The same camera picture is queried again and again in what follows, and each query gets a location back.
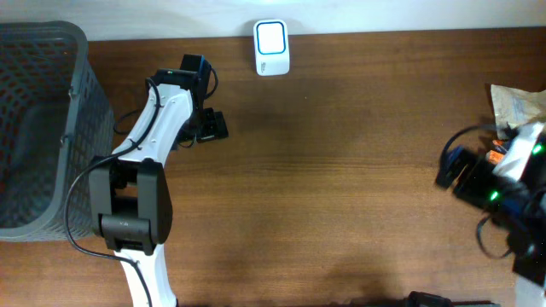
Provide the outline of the orange tissue pack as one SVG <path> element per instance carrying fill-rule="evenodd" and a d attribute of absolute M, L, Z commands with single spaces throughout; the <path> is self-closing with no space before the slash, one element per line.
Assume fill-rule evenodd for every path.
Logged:
<path fill-rule="evenodd" d="M 493 140 L 492 145 L 492 149 L 485 157 L 490 163 L 497 165 L 503 160 L 508 150 L 504 147 L 504 141 L 501 140 Z"/>

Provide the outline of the kraft paper pouch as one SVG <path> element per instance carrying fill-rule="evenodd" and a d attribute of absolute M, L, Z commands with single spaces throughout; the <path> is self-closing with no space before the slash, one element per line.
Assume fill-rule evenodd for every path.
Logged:
<path fill-rule="evenodd" d="M 545 122 L 544 90 L 528 92 L 493 84 L 491 101 L 497 127 Z"/>

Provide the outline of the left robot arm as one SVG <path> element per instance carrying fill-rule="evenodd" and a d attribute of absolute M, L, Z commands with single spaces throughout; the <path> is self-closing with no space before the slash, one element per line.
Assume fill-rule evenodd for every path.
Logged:
<path fill-rule="evenodd" d="M 228 137 L 224 116 L 204 102 L 218 75 L 202 55 L 146 80 L 148 99 L 110 157 L 95 158 L 88 182 L 92 226 L 121 262 L 135 306 L 176 306 L 165 256 L 173 208 L 165 164 L 177 147 Z"/>

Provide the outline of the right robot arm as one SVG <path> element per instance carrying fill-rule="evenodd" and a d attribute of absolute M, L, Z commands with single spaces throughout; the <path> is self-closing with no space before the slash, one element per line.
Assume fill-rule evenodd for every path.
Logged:
<path fill-rule="evenodd" d="M 495 125 L 469 126 L 444 145 L 439 156 L 436 185 L 485 212 L 475 230 L 481 244 L 487 223 L 507 231 L 505 257 L 514 256 L 518 276 L 515 303 L 545 304 L 545 135 L 541 122 L 505 127 L 509 148 L 497 163 L 474 153 L 455 140 L 474 130 L 495 130 Z"/>

